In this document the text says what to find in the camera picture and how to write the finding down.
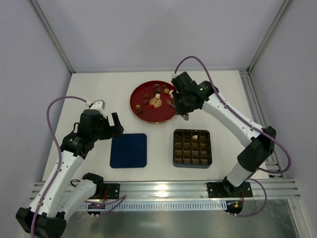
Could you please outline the metal tweezers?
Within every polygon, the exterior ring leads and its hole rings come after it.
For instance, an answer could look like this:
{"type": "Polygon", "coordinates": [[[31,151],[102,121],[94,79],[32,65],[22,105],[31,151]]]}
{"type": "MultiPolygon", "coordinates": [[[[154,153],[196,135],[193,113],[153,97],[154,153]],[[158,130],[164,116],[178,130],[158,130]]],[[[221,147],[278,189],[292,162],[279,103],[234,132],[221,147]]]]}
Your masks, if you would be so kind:
{"type": "Polygon", "coordinates": [[[167,99],[167,104],[168,104],[171,108],[173,108],[173,109],[175,110],[175,114],[176,114],[176,115],[181,116],[185,121],[188,121],[188,120],[189,120],[189,115],[188,115],[188,114],[180,114],[180,113],[177,111],[176,106],[175,106],[175,103],[174,103],[173,100],[167,99]]]}

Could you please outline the blue tin lid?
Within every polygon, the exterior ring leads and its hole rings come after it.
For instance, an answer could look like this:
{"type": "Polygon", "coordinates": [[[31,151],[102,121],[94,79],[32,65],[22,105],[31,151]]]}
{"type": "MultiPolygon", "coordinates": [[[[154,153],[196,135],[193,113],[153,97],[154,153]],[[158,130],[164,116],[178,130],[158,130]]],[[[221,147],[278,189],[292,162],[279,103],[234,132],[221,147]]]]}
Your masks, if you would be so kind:
{"type": "Polygon", "coordinates": [[[144,168],[147,165],[147,136],[130,133],[113,138],[109,164],[113,169],[144,168]]]}

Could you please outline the blue tin chocolate box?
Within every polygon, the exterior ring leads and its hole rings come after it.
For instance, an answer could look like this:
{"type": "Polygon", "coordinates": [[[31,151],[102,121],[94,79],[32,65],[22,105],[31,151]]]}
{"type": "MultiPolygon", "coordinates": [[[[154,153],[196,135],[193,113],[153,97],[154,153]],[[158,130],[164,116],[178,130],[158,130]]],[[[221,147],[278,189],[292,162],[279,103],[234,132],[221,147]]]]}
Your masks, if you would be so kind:
{"type": "Polygon", "coordinates": [[[207,169],[212,164],[211,137],[207,130],[177,129],[173,133],[173,165],[207,169]]]}

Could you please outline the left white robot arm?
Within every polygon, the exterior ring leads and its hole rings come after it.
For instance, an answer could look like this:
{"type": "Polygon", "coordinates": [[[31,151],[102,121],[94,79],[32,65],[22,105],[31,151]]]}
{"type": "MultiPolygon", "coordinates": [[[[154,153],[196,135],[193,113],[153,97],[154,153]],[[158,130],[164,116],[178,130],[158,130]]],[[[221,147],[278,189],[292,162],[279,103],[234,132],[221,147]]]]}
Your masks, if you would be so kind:
{"type": "Polygon", "coordinates": [[[38,196],[27,208],[19,208],[16,219],[32,237],[59,238],[67,221],[77,208],[90,198],[99,198],[104,192],[102,176],[87,173],[67,195],[65,191],[77,169],[99,140],[123,135],[117,113],[111,114],[114,124],[99,110],[86,109],[80,121],[62,141],[58,160],[38,196]]]}

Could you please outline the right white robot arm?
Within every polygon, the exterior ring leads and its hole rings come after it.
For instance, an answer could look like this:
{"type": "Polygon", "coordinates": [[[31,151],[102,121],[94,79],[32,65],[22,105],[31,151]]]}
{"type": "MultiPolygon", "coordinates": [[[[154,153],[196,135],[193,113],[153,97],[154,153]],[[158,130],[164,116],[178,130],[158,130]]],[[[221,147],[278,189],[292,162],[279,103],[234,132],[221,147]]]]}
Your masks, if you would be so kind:
{"type": "Polygon", "coordinates": [[[236,165],[222,181],[222,190],[227,196],[238,194],[242,184],[273,153],[275,129],[264,128],[236,111],[209,81],[197,84],[183,72],[174,76],[171,83],[175,88],[172,95],[177,114],[184,116],[203,110],[231,131],[244,147],[236,165]]]}

